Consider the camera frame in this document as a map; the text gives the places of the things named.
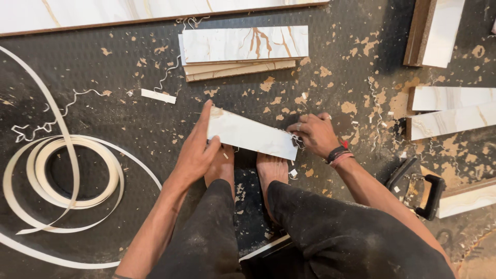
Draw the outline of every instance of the black trousers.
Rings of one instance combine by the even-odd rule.
[[[302,278],[453,279],[440,252],[391,215],[279,181],[270,210],[303,254]],[[245,278],[238,263],[229,183],[212,182],[147,278]]]

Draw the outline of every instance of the hand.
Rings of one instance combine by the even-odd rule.
[[[219,136],[214,136],[207,146],[207,129],[211,107],[212,100],[206,101],[203,105],[200,119],[185,140],[176,167],[170,175],[170,177],[184,181],[185,185],[188,186],[205,175],[220,147]]]
[[[300,131],[297,124],[290,125],[286,130],[302,137],[305,146],[315,155],[327,159],[329,153],[337,147],[339,142],[332,129],[329,114],[324,112],[315,116],[314,114],[300,116]]]

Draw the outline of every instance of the handle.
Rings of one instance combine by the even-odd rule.
[[[418,216],[422,216],[423,218],[432,221],[437,213],[437,209],[439,208],[439,200],[441,199],[441,194],[446,188],[446,184],[444,179],[428,174],[425,176],[427,182],[431,183],[431,191],[429,192],[429,197],[427,198],[426,207],[416,208],[415,213]]]

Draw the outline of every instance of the bare foot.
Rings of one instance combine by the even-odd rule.
[[[286,159],[258,153],[256,157],[256,170],[258,171],[258,177],[262,187],[265,208],[267,208],[270,218],[276,222],[270,212],[267,189],[269,184],[274,180],[288,184],[288,162]]]
[[[212,181],[219,178],[229,182],[234,200],[234,150],[231,145],[222,144],[220,146],[212,165],[210,165],[210,168],[207,173],[205,173],[204,177],[207,188]]]

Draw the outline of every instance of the stack of boards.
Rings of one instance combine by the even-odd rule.
[[[309,55],[308,26],[185,30],[179,47],[186,81],[289,69]]]
[[[435,111],[407,118],[410,140],[496,125],[496,88],[412,87],[408,110]]]

